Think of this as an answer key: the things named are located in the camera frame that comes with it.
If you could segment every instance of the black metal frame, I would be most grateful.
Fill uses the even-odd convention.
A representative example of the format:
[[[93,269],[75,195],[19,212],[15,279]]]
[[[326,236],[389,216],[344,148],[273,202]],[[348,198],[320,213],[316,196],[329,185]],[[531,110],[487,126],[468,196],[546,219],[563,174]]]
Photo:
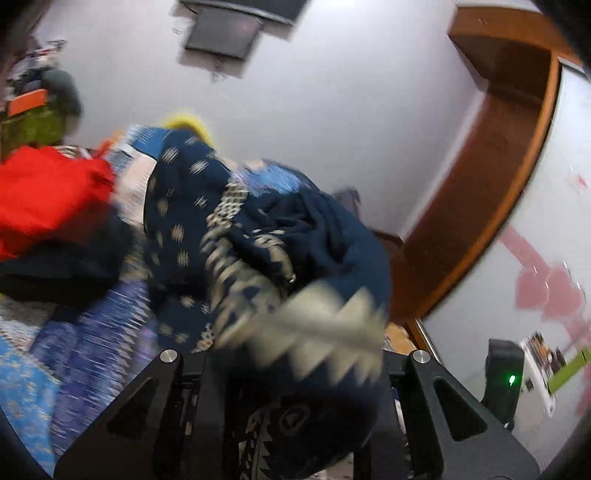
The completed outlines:
[[[56,466],[57,480],[237,480],[236,450],[225,425],[235,405],[216,384],[207,353],[160,358],[122,392]],[[148,405],[142,398],[155,382]],[[392,388],[400,397],[418,478],[535,480],[534,458],[427,352],[385,352],[381,408],[369,442],[355,453],[355,480],[407,478],[406,451]],[[143,411],[137,421],[133,411]],[[192,425],[187,431],[187,421]]]

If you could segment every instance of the metal screw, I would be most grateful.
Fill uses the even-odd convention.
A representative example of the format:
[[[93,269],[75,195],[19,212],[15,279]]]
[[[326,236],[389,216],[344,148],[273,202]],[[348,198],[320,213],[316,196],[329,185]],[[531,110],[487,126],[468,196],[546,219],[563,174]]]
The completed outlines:
[[[429,352],[426,352],[425,350],[415,350],[413,352],[413,360],[419,364],[426,364],[430,359],[431,355],[429,355]]]
[[[172,362],[174,362],[178,357],[178,353],[176,350],[172,350],[171,348],[169,348],[168,350],[163,351],[160,354],[160,359],[165,363],[165,364],[170,364]]]

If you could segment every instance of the red cloth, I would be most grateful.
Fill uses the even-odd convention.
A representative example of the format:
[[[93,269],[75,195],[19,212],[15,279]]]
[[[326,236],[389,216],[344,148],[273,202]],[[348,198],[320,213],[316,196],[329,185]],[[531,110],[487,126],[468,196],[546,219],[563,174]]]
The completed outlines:
[[[82,243],[104,221],[115,176],[101,158],[22,147],[0,165],[0,261],[47,239]]]

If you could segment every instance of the navy blue blanket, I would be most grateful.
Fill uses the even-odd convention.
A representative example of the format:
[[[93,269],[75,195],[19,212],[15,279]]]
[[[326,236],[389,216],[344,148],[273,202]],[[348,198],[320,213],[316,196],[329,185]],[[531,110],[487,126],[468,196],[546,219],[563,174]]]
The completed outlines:
[[[359,448],[377,410],[389,262],[311,182],[249,194],[190,132],[164,139],[144,226],[160,345],[241,382],[241,478],[305,478]]]

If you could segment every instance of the orange object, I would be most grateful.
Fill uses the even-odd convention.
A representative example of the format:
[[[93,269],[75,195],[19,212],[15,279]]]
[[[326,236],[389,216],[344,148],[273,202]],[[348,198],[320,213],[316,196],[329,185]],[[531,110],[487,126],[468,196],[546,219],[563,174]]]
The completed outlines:
[[[47,103],[47,90],[40,88],[32,92],[25,93],[11,100],[8,104],[8,116],[18,115]]]
[[[115,143],[115,141],[111,140],[110,138],[103,140],[100,143],[99,148],[97,148],[97,150],[96,150],[95,157],[98,157],[98,158],[104,157],[107,154],[107,152],[110,150],[110,148],[114,145],[114,143]]]

